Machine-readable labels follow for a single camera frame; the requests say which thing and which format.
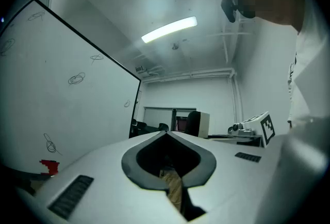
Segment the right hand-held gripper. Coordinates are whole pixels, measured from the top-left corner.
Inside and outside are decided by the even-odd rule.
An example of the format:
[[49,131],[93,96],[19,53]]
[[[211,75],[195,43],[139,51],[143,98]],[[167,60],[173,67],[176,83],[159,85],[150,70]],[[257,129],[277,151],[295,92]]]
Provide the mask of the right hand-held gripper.
[[259,140],[259,146],[266,148],[275,136],[274,126],[269,112],[257,114],[243,122],[235,123],[228,129],[228,135]]

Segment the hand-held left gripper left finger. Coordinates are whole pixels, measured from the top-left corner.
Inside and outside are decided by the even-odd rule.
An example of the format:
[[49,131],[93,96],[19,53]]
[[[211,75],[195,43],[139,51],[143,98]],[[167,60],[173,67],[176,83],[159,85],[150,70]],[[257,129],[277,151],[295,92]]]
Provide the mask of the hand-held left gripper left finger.
[[74,211],[56,223],[186,223],[164,191],[148,191],[127,178],[121,165],[130,148],[145,143],[156,132],[124,140],[94,150],[49,179],[35,199],[44,209],[79,175],[93,178]]

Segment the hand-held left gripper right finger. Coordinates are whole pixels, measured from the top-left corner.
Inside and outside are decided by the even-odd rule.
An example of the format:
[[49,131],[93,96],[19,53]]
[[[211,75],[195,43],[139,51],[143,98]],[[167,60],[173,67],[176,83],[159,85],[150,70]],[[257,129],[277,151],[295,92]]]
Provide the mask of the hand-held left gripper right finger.
[[176,136],[210,151],[216,168],[208,181],[187,189],[190,201],[206,213],[224,210],[229,217],[254,217],[272,179],[281,152],[281,136],[266,148],[202,139],[177,132]]

